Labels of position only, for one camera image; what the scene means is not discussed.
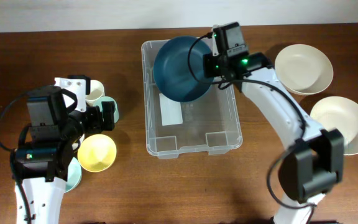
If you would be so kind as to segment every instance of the white wall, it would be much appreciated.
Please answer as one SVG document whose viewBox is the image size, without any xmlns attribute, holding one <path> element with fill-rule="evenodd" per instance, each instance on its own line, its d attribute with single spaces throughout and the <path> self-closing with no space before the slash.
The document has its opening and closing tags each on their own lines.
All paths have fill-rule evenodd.
<svg viewBox="0 0 358 224">
<path fill-rule="evenodd" d="M 358 22 L 358 0 L 0 0 L 0 32 Z"/>
</svg>

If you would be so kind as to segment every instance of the white paper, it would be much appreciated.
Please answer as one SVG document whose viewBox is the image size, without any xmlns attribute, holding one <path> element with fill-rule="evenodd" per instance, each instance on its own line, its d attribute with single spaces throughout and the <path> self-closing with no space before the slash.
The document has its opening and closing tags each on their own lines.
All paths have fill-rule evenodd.
<svg viewBox="0 0 358 224">
<path fill-rule="evenodd" d="M 160 93 L 160 107 L 162 126 L 183 123 L 179 102 L 170 100 Z"/>
</svg>

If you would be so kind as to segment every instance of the yellow bowl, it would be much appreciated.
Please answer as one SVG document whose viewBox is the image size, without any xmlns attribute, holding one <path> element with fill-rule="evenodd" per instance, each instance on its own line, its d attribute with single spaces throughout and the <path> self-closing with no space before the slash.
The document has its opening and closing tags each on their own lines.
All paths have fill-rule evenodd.
<svg viewBox="0 0 358 224">
<path fill-rule="evenodd" d="M 78 150 L 78 162 L 82 168 L 90 172 L 100 172 L 109 168 L 117 156 L 114 141 L 103 134 L 95 134 L 86 138 Z"/>
</svg>

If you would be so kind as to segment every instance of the white cup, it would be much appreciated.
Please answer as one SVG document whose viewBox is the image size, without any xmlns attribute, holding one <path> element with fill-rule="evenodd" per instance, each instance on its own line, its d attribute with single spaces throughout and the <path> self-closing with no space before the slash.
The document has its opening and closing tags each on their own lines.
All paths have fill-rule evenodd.
<svg viewBox="0 0 358 224">
<path fill-rule="evenodd" d="M 100 112 L 103 112 L 103 108 L 102 108 L 102 102 L 107 101 L 107 102 L 114 102 L 114 123 L 117 123 L 118 119 L 119 119 L 119 113 L 118 113 L 118 107 L 117 107 L 117 102 L 111 98 L 110 96 L 102 96 L 100 97 L 98 100 L 96 100 L 93 105 L 94 106 L 98 106 L 100 109 Z"/>
<path fill-rule="evenodd" d="M 104 96 L 103 84 L 97 80 L 91 80 L 91 92 L 85 96 L 86 103 L 93 106 L 94 102 L 102 96 Z"/>
</svg>

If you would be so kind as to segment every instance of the dark teal bowl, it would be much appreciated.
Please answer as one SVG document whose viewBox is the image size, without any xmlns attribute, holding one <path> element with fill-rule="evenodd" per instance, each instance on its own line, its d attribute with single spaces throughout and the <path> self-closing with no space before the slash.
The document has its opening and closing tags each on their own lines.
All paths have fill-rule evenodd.
<svg viewBox="0 0 358 224">
<path fill-rule="evenodd" d="M 203 55 L 211 49 L 199 41 L 191 50 L 190 65 L 200 83 L 195 80 L 187 65 L 187 55 L 196 37 L 183 36 L 169 40 L 157 54 L 154 62 L 154 80 L 162 94 L 177 102 L 190 102 L 204 95 L 213 78 L 204 77 Z"/>
</svg>

